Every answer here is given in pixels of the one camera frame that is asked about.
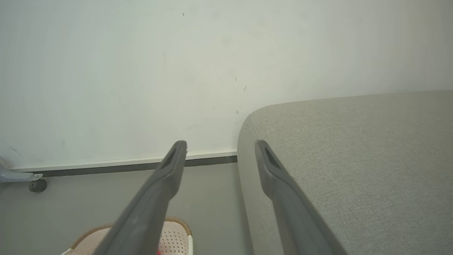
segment white plastic basket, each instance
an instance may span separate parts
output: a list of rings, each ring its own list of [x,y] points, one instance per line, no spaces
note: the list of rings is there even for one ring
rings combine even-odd
[[[62,255],[93,254],[112,226],[113,223],[105,224],[88,231]],[[193,255],[192,231],[185,221],[177,217],[165,219],[159,240],[159,252],[161,255]]]

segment upholstery fabric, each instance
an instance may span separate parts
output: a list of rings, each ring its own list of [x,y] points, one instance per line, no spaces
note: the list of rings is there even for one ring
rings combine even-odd
[[[280,255],[257,139],[269,143],[349,254],[453,250],[453,91],[283,103],[250,114],[238,164],[253,249]]]

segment baseboard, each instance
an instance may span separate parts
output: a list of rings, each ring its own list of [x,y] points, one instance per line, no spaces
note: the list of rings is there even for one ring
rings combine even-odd
[[[202,152],[202,153],[188,153],[186,161],[194,159],[206,159],[206,158],[217,158],[217,157],[230,157],[236,156],[236,150],[220,151],[220,152]],[[127,160],[111,160],[92,162],[86,164],[63,164],[63,165],[49,165],[49,166],[36,166],[36,167],[10,167],[10,170],[15,172],[45,172],[55,170],[70,170],[70,169],[85,169],[85,168],[98,168],[98,167],[117,167],[117,166],[128,166],[128,165],[144,165],[151,163],[159,163],[164,159],[162,157],[144,157]]]
[[[236,163],[236,162],[237,162],[237,156],[210,157],[210,158],[199,158],[199,159],[186,160],[184,162],[184,166],[185,167],[209,166],[209,165]],[[160,165],[160,162],[159,163],[125,165],[125,166],[113,166],[113,167],[92,167],[92,168],[65,169],[65,170],[55,170],[55,171],[33,171],[33,173],[43,174],[43,177],[58,177],[58,176],[70,176],[70,175],[85,175],[85,174],[153,170],[153,169],[156,169],[159,165]]]

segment caster wheel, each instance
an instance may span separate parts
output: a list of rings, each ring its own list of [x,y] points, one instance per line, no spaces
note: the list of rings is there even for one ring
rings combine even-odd
[[[39,179],[37,181],[32,181],[29,185],[29,190],[31,192],[43,192],[47,188],[47,181]]]

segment white wall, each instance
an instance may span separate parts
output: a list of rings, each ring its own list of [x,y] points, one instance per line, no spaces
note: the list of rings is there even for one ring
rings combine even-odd
[[[2,0],[15,168],[236,149],[294,100],[452,89],[451,0]]]

